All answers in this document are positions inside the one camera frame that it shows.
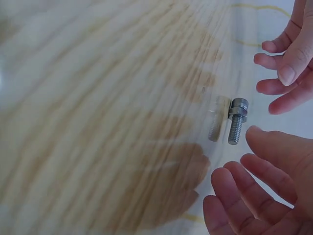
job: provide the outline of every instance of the wood grain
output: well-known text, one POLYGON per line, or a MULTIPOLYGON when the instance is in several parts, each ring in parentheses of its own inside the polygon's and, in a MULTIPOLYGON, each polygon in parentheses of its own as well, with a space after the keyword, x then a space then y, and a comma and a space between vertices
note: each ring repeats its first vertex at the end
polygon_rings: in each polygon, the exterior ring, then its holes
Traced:
POLYGON ((0 234, 150 234, 181 218, 219 157, 216 100, 236 93, 230 2, 0 6, 0 234))

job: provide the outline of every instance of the hand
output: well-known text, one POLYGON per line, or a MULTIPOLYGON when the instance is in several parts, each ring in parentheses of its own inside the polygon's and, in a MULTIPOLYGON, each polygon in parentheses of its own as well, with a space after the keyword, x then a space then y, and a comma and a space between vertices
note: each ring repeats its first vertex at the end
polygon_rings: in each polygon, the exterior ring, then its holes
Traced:
POLYGON ((212 174, 216 196, 203 201, 211 235, 313 234, 313 140, 251 127, 246 140, 256 154, 228 162, 212 174), (244 169, 294 205, 275 201, 244 169))
POLYGON ((313 97, 313 0, 296 0, 291 19, 284 32, 273 41, 262 43, 269 56, 258 53, 254 62, 277 70, 279 79, 260 81, 263 94, 283 94, 269 106, 271 114, 288 112, 313 97))

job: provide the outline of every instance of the hex socket cap screw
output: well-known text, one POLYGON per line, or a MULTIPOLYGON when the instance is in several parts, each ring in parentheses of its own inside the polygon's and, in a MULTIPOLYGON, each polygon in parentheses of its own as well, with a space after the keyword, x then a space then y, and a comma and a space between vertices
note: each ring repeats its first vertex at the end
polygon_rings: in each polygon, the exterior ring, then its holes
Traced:
POLYGON ((246 99, 235 98, 231 102, 228 112, 228 118, 232 120, 228 136, 228 143, 231 145, 236 145, 239 142, 242 125, 248 116, 248 108, 249 103, 246 99))

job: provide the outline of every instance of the yellow line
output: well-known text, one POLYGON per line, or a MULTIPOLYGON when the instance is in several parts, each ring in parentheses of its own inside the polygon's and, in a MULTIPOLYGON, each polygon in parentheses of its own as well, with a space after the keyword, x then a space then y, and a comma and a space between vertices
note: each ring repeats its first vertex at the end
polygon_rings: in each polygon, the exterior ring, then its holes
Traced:
POLYGON ((182 218, 186 219, 186 220, 189 220, 189 221, 192 221, 192 222, 196 222, 196 223, 200 223, 200 224, 204 224, 205 225, 204 219, 199 217, 199 216, 195 216, 195 215, 192 215, 192 214, 185 213, 185 214, 182 215, 182 218))
MULTIPOLYGON (((247 8, 252 8, 252 9, 255 9, 255 10, 272 9, 272 10, 276 10, 276 11, 279 11, 279 12, 283 13, 285 16, 287 16, 289 18, 291 16, 284 9, 282 9, 282 8, 280 8, 278 6, 273 6, 273 5, 256 6, 256 5, 253 5, 253 4, 236 3, 236 4, 232 4, 230 7, 247 7, 247 8)), ((238 40, 238 39, 235 39, 235 42, 237 42, 239 44, 242 44, 242 45, 245 45, 245 46, 249 46, 249 47, 262 47, 261 44, 258 44, 258 43, 246 43, 246 42, 238 40)))
POLYGON ((279 11, 279 12, 283 13, 287 17, 291 16, 284 9, 282 9, 282 8, 280 8, 278 6, 273 6, 273 5, 256 6, 256 5, 252 5, 252 4, 246 4, 246 3, 236 3, 236 4, 232 4, 231 7, 247 7, 247 8, 253 8, 253 9, 256 9, 256 10, 272 9, 272 10, 276 10, 276 11, 279 11))

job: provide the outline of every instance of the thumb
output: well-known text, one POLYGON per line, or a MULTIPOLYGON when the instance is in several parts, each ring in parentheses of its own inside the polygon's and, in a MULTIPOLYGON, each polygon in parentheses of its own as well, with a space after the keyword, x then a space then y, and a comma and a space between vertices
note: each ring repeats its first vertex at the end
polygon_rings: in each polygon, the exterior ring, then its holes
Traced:
POLYGON ((312 140, 278 131, 265 132, 253 126, 248 129, 246 140, 258 157, 283 170, 295 181, 304 176, 304 171, 313 172, 312 140))
POLYGON ((298 37, 286 50, 278 68, 279 80, 291 85, 308 66, 313 58, 313 1, 308 0, 304 11, 304 21, 298 37))

